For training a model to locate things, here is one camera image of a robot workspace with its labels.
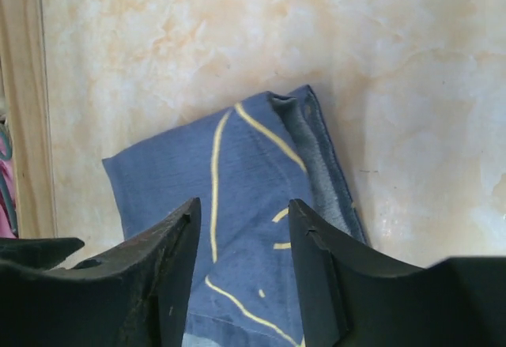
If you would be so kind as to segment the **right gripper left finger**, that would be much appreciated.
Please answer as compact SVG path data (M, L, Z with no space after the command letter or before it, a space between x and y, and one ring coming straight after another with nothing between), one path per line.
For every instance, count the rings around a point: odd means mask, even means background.
M200 226L193 198L70 269L1 260L2 345L181 345Z

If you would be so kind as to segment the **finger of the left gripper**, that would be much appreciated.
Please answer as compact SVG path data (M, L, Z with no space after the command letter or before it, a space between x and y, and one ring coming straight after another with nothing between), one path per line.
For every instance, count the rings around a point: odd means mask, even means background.
M64 262L85 243L76 237L53 239L1 238L1 260L38 270L49 270Z

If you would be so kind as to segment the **light blue pillowcase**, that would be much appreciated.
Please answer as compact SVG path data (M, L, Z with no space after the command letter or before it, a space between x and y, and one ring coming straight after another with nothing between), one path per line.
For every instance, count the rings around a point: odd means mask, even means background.
M365 241L311 87L263 92L103 162L126 238L190 198L202 224L185 346L302 346L289 238L301 199Z

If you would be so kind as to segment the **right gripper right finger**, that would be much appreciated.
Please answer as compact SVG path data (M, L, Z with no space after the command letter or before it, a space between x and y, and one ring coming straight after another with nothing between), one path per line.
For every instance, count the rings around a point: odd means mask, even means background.
M308 346L502 346L505 260L419 268L338 230L300 199L289 231Z

